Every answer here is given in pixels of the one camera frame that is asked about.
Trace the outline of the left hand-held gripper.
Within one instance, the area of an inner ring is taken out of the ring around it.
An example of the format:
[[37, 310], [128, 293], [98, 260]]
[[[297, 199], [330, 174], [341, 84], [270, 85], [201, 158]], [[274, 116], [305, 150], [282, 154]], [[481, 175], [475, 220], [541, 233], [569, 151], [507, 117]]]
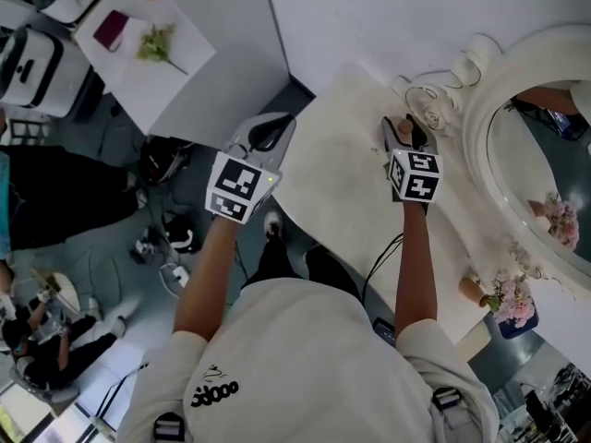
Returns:
[[234, 132], [216, 154], [207, 185], [205, 209], [245, 224], [282, 179], [279, 167], [296, 130], [289, 113], [258, 114]]

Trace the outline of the white power strip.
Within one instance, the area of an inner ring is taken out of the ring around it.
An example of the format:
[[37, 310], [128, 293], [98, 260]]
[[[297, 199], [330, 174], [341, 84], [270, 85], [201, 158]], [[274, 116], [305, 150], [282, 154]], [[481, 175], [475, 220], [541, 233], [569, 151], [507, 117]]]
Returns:
[[189, 274], [187, 269], [182, 264], [168, 262], [161, 265], [159, 267], [159, 277], [161, 279], [163, 288], [171, 295], [175, 295], [175, 292], [170, 286], [171, 283], [165, 279], [165, 272], [170, 273], [174, 278], [175, 283], [177, 283], [181, 288], [185, 288], [187, 286]]

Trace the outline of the blue cushioned cream chair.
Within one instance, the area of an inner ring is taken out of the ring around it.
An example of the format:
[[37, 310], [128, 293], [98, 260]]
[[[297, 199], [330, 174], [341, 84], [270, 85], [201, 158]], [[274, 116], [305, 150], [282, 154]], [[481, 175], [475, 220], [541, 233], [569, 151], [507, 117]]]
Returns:
[[494, 365], [524, 365], [539, 350], [544, 340], [534, 332], [538, 316], [534, 316], [522, 328], [512, 321], [498, 323], [491, 312], [481, 320], [488, 342], [469, 361], [470, 365], [491, 362]]

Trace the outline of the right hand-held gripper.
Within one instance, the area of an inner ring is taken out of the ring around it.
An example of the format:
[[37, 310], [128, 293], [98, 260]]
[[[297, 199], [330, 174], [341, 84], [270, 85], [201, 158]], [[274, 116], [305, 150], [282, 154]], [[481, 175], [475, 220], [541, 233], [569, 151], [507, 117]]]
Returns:
[[412, 124], [411, 138], [413, 150], [399, 150], [403, 143], [388, 116], [381, 119], [384, 148], [388, 153], [387, 177], [392, 186], [394, 203], [418, 202], [425, 209], [438, 195], [443, 177], [443, 160], [440, 155], [420, 151], [434, 151], [428, 135], [417, 120], [409, 114], [407, 120]]

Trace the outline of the person's white left shoe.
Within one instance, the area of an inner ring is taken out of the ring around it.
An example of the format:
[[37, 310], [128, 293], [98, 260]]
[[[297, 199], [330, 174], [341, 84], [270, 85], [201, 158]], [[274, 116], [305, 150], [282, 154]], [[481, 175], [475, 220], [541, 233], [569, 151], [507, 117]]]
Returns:
[[283, 234], [283, 217], [277, 210], [269, 210], [264, 218], [264, 232], [268, 240], [281, 238]]

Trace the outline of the cream white dressing table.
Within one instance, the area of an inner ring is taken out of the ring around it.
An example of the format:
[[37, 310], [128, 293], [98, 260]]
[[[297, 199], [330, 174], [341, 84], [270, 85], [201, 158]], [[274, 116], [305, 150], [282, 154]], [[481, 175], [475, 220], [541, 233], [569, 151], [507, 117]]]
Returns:
[[[381, 119], [405, 105], [363, 68], [342, 66], [332, 82], [297, 116], [274, 196], [309, 236], [368, 279], [387, 307], [396, 303], [400, 258], [375, 260], [403, 229], [403, 209], [392, 201], [384, 169]], [[467, 355], [487, 342], [487, 309], [466, 298], [460, 280], [469, 271], [490, 283], [512, 265], [501, 222], [488, 210], [464, 168], [444, 142], [443, 180], [428, 209], [438, 321]]]

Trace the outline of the white oval framed mirror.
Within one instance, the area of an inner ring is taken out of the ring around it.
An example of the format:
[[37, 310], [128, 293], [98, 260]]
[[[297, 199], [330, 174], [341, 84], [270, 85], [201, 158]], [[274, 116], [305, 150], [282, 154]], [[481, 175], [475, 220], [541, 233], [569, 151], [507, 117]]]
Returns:
[[534, 217], [531, 201], [560, 191], [558, 165], [514, 106], [522, 92], [550, 90], [556, 82], [572, 82], [574, 96], [591, 89], [591, 25], [543, 30], [508, 51], [477, 33], [449, 71], [398, 77], [391, 87], [419, 121], [461, 142], [474, 182], [532, 259], [591, 299], [591, 260], [550, 233], [549, 221]]

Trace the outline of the white desk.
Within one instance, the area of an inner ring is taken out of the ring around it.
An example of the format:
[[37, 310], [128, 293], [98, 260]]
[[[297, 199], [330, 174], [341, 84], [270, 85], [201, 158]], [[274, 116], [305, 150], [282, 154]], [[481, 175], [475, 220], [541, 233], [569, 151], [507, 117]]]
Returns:
[[[114, 53], [93, 39], [112, 10], [129, 16], [122, 43]], [[141, 35], [153, 24], [167, 23], [175, 24], [170, 58], [188, 72], [187, 76], [166, 63], [135, 56]], [[105, 91], [143, 134], [153, 130], [169, 104], [215, 55], [213, 46], [172, 0], [99, 0], [76, 27], [73, 39], [103, 81]]]

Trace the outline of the black battery pack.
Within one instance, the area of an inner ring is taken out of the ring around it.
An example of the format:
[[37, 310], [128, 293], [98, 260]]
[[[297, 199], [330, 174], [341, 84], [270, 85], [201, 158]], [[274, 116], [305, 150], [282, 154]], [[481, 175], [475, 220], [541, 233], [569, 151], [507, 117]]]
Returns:
[[372, 328], [374, 332], [378, 336], [380, 336], [385, 342], [391, 345], [391, 347], [395, 346], [396, 336], [395, 328], [393, 325], [391, 325], [381, 317], [376, 317], [373, 321]]

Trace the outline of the maroon book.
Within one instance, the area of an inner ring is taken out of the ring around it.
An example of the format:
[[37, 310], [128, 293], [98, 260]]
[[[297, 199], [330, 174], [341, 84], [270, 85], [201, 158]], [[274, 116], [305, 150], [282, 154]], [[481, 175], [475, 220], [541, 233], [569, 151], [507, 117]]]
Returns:
[[122, 43], [128, 21], [128, 15], [112, 10], [93, 33], [93, 39], [108, 52], [114, 53]]

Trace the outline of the person's right forearm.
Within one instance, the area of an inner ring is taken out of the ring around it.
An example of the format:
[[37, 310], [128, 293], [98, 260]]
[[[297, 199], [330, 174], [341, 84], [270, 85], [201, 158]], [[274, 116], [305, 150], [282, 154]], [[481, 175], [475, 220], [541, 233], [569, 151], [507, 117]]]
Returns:
[[404, 240], [394, 309], [396, 338], [412, 324], [438, 317], [426, 212], [418, 202], [405, 201], [403, 208]]

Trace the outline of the gold woven basket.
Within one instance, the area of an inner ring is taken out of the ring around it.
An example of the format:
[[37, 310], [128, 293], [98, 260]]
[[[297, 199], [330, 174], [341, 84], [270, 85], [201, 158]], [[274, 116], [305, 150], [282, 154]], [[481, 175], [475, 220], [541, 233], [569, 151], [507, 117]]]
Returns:
[[32, 268], [30, 273], [31, 277], [38, 281], [44, 290], [49, 291], [65, 309], [72, 314], [81, 312], [78, 291], [65, 274], [36, 268]]

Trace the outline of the person's left forearm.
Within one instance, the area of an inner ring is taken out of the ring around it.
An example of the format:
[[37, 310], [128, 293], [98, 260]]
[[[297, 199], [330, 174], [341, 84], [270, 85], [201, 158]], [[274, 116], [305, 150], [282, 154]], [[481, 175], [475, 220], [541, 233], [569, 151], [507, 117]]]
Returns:
[[240, 224], [216, 217], [175, 311], [173, 331], [210, 341], [221, 326]]

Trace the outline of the black harness buckle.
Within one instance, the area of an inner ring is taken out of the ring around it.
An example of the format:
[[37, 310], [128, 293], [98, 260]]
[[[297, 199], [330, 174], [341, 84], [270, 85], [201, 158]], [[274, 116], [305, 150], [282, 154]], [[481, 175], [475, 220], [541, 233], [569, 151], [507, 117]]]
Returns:
[[187, 443], [186, 422], [175, 412], [161, 414], [152, 427], [152, 443]]
[[432, 396], [432, 403], [451, 424], [457, 424], [463, 415], [464, 399], [461, 392], [452, 387], [435, 389]]

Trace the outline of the pink vase with pink flowers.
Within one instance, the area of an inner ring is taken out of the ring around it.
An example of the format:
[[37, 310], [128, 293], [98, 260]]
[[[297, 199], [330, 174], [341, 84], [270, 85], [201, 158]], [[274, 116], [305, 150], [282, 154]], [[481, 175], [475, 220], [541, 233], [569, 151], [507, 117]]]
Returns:
[[459, 282], [459, 292], [479, 307], [488, 308], [498, 323], [512, 321], [525, 326], [537, 313], [533, 295], [524, 276], [499, 269], [486, 291], [483, 282], [470, 270]]

